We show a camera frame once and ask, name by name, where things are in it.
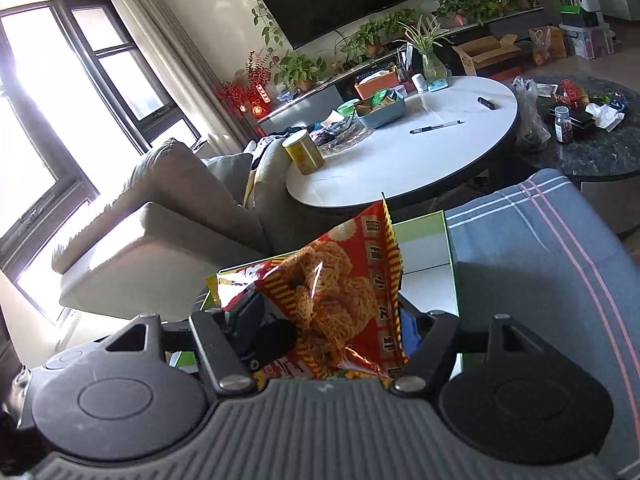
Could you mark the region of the red yellow noodle snack bag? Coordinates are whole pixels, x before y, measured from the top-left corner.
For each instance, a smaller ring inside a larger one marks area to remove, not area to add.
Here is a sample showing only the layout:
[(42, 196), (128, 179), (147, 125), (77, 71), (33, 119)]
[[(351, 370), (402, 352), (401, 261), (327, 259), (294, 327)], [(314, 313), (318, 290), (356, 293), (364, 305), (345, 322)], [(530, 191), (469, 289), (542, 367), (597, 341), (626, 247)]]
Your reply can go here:
[(400, 336), (402, 259), (385, 200), (303, 248), (236, 266), (206, 280), (205, 307), (231, 312), (250, 292), (260, 322), (291, 322), (284, 356), (254, 370), (258, 386), (279, 378), (378, 378), (388, 385), (408, 358)]

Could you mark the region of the green cardboard box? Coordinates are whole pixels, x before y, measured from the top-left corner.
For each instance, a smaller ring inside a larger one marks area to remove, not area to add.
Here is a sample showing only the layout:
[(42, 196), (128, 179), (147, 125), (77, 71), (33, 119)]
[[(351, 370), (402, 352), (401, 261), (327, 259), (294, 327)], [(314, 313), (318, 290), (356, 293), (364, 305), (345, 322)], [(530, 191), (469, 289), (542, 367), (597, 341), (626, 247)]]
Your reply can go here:
[[(415, 307), (423, 313), (442, 310), (456, 314), (456, 281), (448, 228), (442, 212), (392, 225), (402, 259), (399, 315), (401, 307)], [(278, 328), (286, 323), (291, 322), (277, 320), (268, 324), (260, 323), (260, 327), (268, 332), (267, 349), (272, 350), (285, 340)], [(255, 347), (248, 349), (247, 359), (247, 365), (253, 374), (258, 365), (262, 364)]]

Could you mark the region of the blue striped tablecloth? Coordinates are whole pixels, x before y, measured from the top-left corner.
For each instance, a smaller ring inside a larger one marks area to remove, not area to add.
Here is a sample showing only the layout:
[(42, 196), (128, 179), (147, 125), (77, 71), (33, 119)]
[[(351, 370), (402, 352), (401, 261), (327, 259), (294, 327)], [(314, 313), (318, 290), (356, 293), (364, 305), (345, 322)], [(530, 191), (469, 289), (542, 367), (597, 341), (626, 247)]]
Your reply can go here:
[(605, 385), (613, 425), (600, 452), (639, 475), (639, 267), (578, 188), (554, 169), (446, 211), (459, 316), (513, 316)]

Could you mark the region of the yellow tin can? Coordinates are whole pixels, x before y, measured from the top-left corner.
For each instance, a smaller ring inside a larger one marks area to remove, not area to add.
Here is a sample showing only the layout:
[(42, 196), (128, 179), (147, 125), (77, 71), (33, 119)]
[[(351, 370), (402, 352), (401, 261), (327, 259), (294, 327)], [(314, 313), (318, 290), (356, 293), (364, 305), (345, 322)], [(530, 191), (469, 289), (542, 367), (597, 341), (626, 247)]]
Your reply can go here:
[(294, 132), (283, 141), (282, 146), (303, 176), (313, 174), (324, 166), (324, 158), (306, 130)]

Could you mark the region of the white round coffee table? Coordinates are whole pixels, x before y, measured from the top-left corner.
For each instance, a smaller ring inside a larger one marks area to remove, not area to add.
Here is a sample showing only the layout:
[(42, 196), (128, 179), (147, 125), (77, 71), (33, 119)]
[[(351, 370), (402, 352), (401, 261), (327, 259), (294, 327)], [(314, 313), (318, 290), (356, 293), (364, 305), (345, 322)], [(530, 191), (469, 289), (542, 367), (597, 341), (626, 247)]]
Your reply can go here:
[[(481, 96), (497, 105), (480, 105)], [(518, 101), (502, 82), (460, 76), (435, 93), (406, 99), (403, 118), (374, 130), (324, 166), (303, 176), (291, 166), (286, 188), (299, 203), (320, 209), (352, 209), (385, 197), (392, 207), (410, 205), (455, 188), (484, 171), (514, 139)], [(409, 131), (453, 120), (463, 125), (420, 134)]]

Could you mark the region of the black pen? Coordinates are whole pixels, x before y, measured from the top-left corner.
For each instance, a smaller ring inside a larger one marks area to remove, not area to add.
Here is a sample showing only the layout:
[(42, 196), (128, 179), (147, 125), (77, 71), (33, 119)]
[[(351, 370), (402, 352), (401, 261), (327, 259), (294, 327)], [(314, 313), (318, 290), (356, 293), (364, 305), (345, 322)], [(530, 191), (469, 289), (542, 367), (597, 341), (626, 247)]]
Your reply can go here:
[(442, 128), (448, 128), (448, 127), (453, 127), (453, 126), (458, 126), (463, 124), (464, 124), (464, 120), (459, 119), (459, 120), (453, 120), (452, 122), (443, 122), (442, 124), (439, 124), (439, 125), (431, 125), (431, 126), (425, 126), (421, 128), (415, 128), (410, 130), (409, 133), (420, 134), (424, 132), (430, 132), (430, 131), (434, 131)]

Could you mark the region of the blue plastic basket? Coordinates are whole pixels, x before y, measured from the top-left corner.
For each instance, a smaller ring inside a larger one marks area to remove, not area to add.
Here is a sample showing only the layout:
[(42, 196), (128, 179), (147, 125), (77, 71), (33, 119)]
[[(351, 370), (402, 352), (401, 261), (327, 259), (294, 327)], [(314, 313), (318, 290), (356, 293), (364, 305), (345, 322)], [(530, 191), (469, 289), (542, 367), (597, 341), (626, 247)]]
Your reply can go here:
[(385, 98), (378, 106), (373, 105), (373, 99), (369, 98), (358, 102), (355, 106), (356, 118), (364, 128), (381, 128), (405, 115), (406, 102), (401, 97)]

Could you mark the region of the black marker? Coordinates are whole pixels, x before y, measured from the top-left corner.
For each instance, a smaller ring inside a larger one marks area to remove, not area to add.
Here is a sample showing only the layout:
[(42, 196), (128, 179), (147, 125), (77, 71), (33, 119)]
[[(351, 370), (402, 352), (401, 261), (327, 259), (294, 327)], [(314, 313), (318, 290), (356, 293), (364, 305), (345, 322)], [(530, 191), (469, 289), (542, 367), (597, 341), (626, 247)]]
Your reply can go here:
[(488, 110), (496, 110), (497, 109), (497, 105), (491, 101), (486, 100), (485, 98), (482, 98), (481, 96), (479, 96), (477, 98), (477, 102), (480, 103), (480, 105), (483, 105), (484, 107), (488, 108)]

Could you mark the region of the small glass jar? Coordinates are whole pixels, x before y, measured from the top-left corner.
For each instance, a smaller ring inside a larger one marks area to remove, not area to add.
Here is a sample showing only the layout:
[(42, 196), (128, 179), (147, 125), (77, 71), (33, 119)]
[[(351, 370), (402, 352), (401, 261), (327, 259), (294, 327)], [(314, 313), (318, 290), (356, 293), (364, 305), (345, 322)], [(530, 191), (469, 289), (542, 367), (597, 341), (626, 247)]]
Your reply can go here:
[(556, 140), (561, 144), (573, 142), (573, 125), (570, 121), (570, 109), (567, 106), (557, 106), (553, 110), (554, 131)]

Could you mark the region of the red berry decoration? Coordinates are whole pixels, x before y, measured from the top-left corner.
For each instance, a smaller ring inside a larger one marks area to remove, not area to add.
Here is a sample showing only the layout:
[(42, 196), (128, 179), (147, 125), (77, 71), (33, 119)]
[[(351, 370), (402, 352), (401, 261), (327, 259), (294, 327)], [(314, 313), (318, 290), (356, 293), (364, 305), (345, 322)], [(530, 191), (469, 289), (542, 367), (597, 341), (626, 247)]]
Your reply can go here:
[(239, 112), (262, 119), (271, 112), (271, 98), (267, 92), (272, 79), (272, 50), (250, 51), (245, 67), (230, 81), (221, 84), (218, 96)]

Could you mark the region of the orange tissue box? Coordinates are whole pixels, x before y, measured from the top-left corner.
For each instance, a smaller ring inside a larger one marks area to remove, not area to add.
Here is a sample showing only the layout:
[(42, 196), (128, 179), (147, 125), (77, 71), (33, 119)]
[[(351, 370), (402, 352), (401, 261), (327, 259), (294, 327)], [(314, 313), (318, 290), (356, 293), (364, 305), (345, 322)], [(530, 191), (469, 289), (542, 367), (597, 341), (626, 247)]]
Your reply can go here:
[(399, 84), (396, 70), (379, 70), (354, 85), (360, 99), (369, 99), (378, 90), (395, 88)]

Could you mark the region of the dark marble round table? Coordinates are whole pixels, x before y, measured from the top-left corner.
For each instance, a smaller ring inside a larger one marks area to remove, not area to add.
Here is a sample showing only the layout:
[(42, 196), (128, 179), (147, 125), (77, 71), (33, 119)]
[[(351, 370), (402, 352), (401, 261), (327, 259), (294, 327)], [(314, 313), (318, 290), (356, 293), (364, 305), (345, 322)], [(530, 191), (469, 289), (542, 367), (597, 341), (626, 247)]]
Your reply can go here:
[(639, 92), (622, 84), (581, 74), (569, 74), (569, 80), (587, 91), (588, 96), (619, 94), (626, 104), (625, 117), (612, 131), (591, 127), (576, 130), (574, 141), (559, 144), (551, 139), (546, 147), (533, 153), (514, 151), (512, 172), (519, 179), (536, 171), (558, 170), (574, 183), (610, 182), (639, 174)]

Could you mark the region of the beige curtain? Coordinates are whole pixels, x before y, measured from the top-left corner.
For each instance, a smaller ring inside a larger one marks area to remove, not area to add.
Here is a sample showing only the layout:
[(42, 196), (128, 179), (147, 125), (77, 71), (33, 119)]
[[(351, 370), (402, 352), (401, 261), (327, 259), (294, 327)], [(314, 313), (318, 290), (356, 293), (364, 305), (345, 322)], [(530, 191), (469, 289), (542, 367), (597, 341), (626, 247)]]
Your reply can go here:
[(152, 71), (218, 155), (256, 138), (252, 124), (221, 99), (222, 84), (164, 0), (111, 0)]

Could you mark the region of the spider plant in glass vase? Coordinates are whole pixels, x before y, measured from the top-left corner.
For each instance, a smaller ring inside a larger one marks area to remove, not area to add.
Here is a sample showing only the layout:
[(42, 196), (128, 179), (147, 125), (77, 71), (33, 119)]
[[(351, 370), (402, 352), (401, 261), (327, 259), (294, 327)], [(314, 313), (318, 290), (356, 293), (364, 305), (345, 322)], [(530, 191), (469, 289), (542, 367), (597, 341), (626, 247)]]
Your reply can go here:
[(437, 18), (420, 15), (414, 23), (399, 21), (398, 25), (404, 32), (407, 46), (420, 54), (421, 73), (425, 81), (430, 84), (447, 78), (449, 70), (435, 53), (435, 48), (441, 47), (442, 42), (447, 41), (447, 31), (440, 26)]

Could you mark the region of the window frame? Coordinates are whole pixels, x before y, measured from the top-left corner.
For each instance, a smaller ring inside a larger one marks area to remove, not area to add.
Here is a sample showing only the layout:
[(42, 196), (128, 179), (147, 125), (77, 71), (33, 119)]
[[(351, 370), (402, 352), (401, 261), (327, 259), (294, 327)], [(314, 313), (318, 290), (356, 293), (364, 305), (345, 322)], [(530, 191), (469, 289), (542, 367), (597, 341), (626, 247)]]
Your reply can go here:
[(12, 272), (19, 285), (52, 275), (50, 255), (89, 203), (160, 144), (192, 148), (198, 129), (169, 95), (111, 0), (51, 0), (1, 14), (18, 86), (82, 173), (82, 189), (37, 252)]

